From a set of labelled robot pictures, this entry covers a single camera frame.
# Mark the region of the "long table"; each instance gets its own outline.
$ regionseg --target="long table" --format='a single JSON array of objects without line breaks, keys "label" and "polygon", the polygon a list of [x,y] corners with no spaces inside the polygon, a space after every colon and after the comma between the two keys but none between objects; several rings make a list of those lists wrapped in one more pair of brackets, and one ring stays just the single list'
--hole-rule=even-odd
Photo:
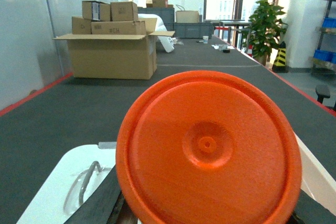
[{"label": "long table", "polygon": [[[148,87],[175,73],[215,70],[240,77],[266,93],[316,158],[336,178],[336,118],[237,50],[225,54],[183,39],[170,54],[157,49],[150,80],[78,79],[62,83],[0,117],[0,223],[15,223],[57,162],[70,149],[117,139],[131,104]],[[302,192],[296,211],[306,223],[336,217]]]}]

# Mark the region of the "red table edge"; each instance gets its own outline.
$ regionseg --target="red table edge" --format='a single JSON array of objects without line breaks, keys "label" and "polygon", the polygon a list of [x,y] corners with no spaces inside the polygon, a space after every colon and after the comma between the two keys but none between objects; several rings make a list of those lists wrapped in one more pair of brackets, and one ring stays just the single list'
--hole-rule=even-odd
[{"label": "red table edge", "polygon": [[[219,38],[218,36],[214,35],[214,37],[220,39],[221,41],[225,42],[228,44],[228,42],[222,40],[221,38]],[[252,59],[253,61],[255,61],[256,63],[260,64],[261,66],[263,66],[264,68],[266,68],[264,65],[262,65],[260,62],[256,61],[255,59],[253,59],[251,56],[247,55],[246,53],[242,52],[241,53],[243,55],[245,55],[246,57]],[[268,71],[270,71],[272,74],[274,74],[276,77],[278,77],[281,81],[283,81],[284,83],[286,83],[288,86],[292,87],[293,89],[295,89],[297,92],[299,92],[300,94],[302,94],[304,97],[306,97],[308,100],[312,101],[313,103],[315,103],[317,106],[319,106],[320,108],[322,108],[323,110],[327,111],[329,114],[333,115],[336,117],[336,111],[333,111],[331,109],[328,109],[326,106],[324,106],[323,104],[319,103],[317,100],[315,100],[313,97],[311,97],[310,95],[306,94],[305,92],[303,92],[302,90],[300,90],[298,87],[294,86],[292,83],[290,83],[289,81],[285,80],[283,77],[279,76],[278,74],[274,73],[271,69],[266,68]]]},{"label": "red table edge", "polygon": [[62,81],[66,80],[67,78],[69,78],[70,76],[72,76],[72,73],[68,73],[67,75],[59,78],[58,80],[52,82],[51,84],[45,86],[44,88],[34,92],[33,94],[30,94],[29,96],[23,98],[22,100],[19,100],[18,102],[16,103],[13,103],[11,105],[9,105],[8,107],[0,110],[0,116],[3,116],[4,114],[7,114],[8,112],[12,111],[13,109],[19,107],[20,105],[24,104],[25,102],[31,100],[32,98],[38,96],[39,94],[43,93],[44,91],[52,88],[53,86],[61,83]]}]

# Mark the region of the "yellow and black post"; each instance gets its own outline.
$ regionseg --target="yellow and black post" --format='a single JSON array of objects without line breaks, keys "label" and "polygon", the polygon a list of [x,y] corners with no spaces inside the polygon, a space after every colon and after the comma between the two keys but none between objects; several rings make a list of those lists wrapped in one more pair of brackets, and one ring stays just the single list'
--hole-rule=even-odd
[{"label": "yellow and black post", "polygon": [[283,41],[278,49],[278,54],[275,58],[272,71],[275,73],[288,72],[286,68],[286,43]]}]

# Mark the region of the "gray storage bin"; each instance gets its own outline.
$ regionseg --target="gray storage bin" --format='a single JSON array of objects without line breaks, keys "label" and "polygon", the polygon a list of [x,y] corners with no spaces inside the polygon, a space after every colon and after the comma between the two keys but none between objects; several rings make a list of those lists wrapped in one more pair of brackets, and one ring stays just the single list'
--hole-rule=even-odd
[{"label": "gray storage bin", "polygon": [[175,8],[158,8],[149,7],[143,8],[138,7],[138,13],[140,14],[156,14],[162,18],[163,23],[166,25],[168,23],[175,22]]},{"label": "gray storage bin", "polygon": [[174,30],[174,23],[164,23],[164,26],[167,28],[167,31]]},{"label": "gray storage bin", "polygon": [[212,23],[175,23],[175,37],[188,39],[202,39],[203,36],[212,37],[214,25]]}]

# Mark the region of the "plant pot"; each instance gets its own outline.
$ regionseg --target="plant pot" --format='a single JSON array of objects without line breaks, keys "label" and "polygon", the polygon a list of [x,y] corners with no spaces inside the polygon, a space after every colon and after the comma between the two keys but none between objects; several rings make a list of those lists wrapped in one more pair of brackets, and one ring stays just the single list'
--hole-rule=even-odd
[{"label": "plant pot", "polygon": [[266,61],[267,61],[267,55],[263,55],[261,57],[254,58],[256,61],[258,61],[260,64],[263,64],[266,66]]}]

